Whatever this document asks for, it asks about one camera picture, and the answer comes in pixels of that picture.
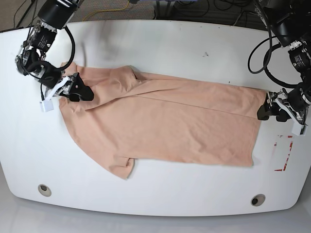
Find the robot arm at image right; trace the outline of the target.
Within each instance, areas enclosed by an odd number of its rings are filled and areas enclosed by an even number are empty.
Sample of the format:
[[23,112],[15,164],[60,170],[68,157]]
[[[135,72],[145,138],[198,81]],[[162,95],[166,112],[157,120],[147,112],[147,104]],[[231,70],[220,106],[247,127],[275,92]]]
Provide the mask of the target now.
[[[263,59],[262,71],[282,87],[279,92],[268,92],[259,108],[259,120],[275,116],[278,122],[294,121],[297,134],[306,129],[308,108],[311,105],[311,2],[309,0],[256,0],[256,12],[268,31],[269,49]],[[301,82],[289,84],[277,79],[268,69],[272,53],[288,47],[294,69]]]

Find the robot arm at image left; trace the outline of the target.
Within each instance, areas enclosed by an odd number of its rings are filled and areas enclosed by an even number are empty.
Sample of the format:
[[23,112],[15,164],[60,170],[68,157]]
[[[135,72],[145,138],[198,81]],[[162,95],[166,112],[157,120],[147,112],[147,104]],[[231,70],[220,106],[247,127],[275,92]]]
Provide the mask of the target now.
[[[54,96],[68,98],[72,102],[92,101],[94,93],[84,84],[78,72],[65,75],[75,56],[75,41],[67,27],[83,2],[81,0],[48,0],[38,12],[38,22],[29,29],[27,39],[15,58],[17,70],[24,76],[30,75],[49,94],[41,94],[42,101],[49,101]],[[61,67],[47,62],[46,54],[52,46],[58,30],[64,29],[71,41],[69,61]]]

